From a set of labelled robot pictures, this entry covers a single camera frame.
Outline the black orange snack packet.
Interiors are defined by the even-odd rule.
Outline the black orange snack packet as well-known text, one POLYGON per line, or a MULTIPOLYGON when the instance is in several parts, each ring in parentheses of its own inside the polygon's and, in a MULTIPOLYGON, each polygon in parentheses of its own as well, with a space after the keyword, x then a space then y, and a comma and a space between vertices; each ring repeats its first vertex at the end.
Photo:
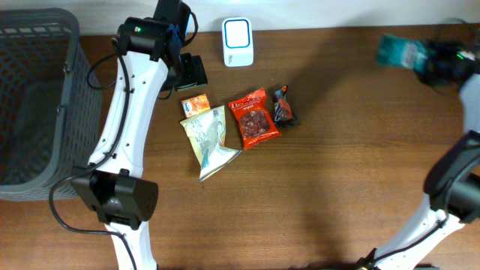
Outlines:
POLYGON ((274 124, 277 128, 288 128, 299 125, 295 113, 287 101, 288 85, 283 85, 280 89, 274 92, 274 124))

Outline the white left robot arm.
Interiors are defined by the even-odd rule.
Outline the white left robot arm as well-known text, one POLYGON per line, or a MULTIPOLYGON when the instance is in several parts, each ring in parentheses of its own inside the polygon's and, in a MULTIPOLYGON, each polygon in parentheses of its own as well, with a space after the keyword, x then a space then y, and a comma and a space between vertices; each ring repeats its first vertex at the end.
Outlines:
POLYGON ((100 140, 86 172, 71 185, 112 237, 120 269, 157 269, 149 220, 158 184, 146 181, 143 157, 158 95, 204 86, 200 56, 183 53, 197 18, 181 0, 160 0, 151 17, 129 17, 118 27, 115 90, 100 140))

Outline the cream chips bag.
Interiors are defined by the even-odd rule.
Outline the cream chips bag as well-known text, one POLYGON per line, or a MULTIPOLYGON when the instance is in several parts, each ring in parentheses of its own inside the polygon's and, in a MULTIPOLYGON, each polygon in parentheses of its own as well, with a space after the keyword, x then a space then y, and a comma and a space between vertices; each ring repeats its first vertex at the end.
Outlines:
POLYGON ((224 168, 242 150, 225 146, 225 107, 218 106, 180 122, 200 165, 198 182, 224 168))

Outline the red snack bag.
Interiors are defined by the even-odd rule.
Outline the red snack bag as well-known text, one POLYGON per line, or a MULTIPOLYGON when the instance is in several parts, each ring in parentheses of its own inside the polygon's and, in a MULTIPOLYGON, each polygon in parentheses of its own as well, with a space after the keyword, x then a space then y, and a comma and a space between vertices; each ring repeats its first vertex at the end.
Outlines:
POLYGON ((266 109, 266 100, 266 91, 260 88, 228 104, 238 122, 244 150, 281 136, 281 132, 276 128, 266 109))

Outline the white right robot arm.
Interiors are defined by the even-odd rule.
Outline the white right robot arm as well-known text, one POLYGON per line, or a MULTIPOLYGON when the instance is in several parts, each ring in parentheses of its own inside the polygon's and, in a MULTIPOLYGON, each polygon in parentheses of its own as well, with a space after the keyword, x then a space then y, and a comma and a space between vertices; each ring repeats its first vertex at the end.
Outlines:
POLYGON ((432 167, 421 205, 387 244, 357 269, 415 269, 447 236, 479 219, 479 53, 457 41, 382 37, 376 60, 414 71, 425 85, 458 84, 463 108, 460 140, 432 167))

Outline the small orange box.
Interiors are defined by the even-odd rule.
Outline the small orange box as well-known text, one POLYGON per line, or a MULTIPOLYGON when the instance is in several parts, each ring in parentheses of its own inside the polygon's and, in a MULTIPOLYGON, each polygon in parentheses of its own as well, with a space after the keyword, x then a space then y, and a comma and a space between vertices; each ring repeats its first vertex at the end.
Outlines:
POLYGON ((206 94, 200 94, 195 97, 185 99, 181 102, 181 105, 187 118, 196 116, 211 109, 206 94))

